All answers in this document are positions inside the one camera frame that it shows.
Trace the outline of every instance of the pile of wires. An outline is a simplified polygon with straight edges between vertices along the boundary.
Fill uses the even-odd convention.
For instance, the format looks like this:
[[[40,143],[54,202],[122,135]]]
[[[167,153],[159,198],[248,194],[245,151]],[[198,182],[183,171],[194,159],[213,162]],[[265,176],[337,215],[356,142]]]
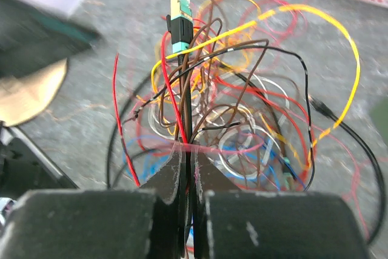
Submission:
[[[170,34],[165,32],[155,47],[156,64],[121,111],[115,90],[117,54],[113,71],[116,125],[107,155],[108,188],[116,187],[126,172],[140,186],[166,161],[169,149],[178,141],[188,152],[198,149],[206,153],[214,165],[242,189],[302,191],[311,186],[316,144],[333,129],[343,127],[343,119],[355,96],[360,80],[357,46],[345,27],[333,17],[317,8],[282,0],[247,0],[252,6],[242,15],[239,26],[229,29],[227,15],[221,8],[224,1],[206,0],[199,7],[193,18],[194,36],[187,50],[168,55]],[[266,3],[280,6],[263,13],[261,6]],[[215,8],[222,18],[213,17]],[[256,18],[246,22],[252,12],[257,12]],[[267,19],[278,13],[290,13],[293,18],[285,32],[278,32],[267,23]],[[339,117],[331,116],[334,124],[318,136],[314,133],[310,112],[307,66],[299,54],[279,47],[294,35],[298,18],[306,20],[306,13],[323,18],[344,35],[356,65],[355,81],[343,112]],[[289,56],[290,62],[299,63],[295,71],[299,70],[304,77],[302,94],[288,77],[269,72],[268,68],[265,72],[261,70],[268,52]],[[281,85],[282,81],[295,88],[295,96]],[[149,83],[151,92],[141,96]],[[136,129],[132,130],[136,136],[129,143],[124,139],[124,128]],[[117,134],[124,164],[111,181]],[[134,144],[141,150],[129,154],[128,148]],[[153,170],[143,171],[139,176],[133,161],[140,157],[143,157],[145,169],[150,160],[157,162],[153,163]],[[384,187],[383,190],[380,187],[380,191],[384,192],[381,196],[384,205]],[[384,213],[385,209],[380,209],[380,221]],[[379,223],[372,231],[373,238],[378,229]]]

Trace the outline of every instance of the gray surface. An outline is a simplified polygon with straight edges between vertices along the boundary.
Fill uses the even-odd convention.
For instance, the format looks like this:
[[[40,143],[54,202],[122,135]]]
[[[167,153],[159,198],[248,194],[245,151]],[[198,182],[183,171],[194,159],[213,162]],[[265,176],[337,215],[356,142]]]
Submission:
[[[192,0],[201,3],[203,0]],[[299,3],[304,0],[288,0]],[[361,82],[346,121],[369,143],[382,161],[387,176],[387,147],[367,113],[388,89],[388,14],[387,10],[351,0],[310,0],[341,21],[357,43],[361,59]],[[226,11],[233,25],[247,7],[243,1],[228,2]],[[136,87],[155,62],[153,46],[166,29],[160,15],[169,12],[169,0],[87,0],[75,18],[91,22],[107,42],[94,53],[71,60],[69,75],[48,110],[22,128],[81,187],[104,187],[106,146],[114,122],[111,75],[116,51],[121,54],[118,70],[119,100]],[[335,112],[343,109],[355,76],[355,62],[347,41],[335,28],[312,15],[308,32],[290,38],[282,46],[296,50],[305,59],[310,72],[310,92],[324,100]],[[275,17],[277,28],[288,16]],[[276,72],[286,72],[303,85],[303,71],[295,60],[282,62]],[[321,127],[330,122],[313,114]],[[357,161],[365,160],[363,151],[341,130],[335,136],[353,152]],[[316,180],[312,189],[344,193],[350,189],[352,162],[336,142],[325,138],[318,144]],[[358,191],[361,210],[367,222],[373,221],[376,188],[372,171],[361,172]],[[385,226],[372,252],[375,258],[388,258],[388,230]]]

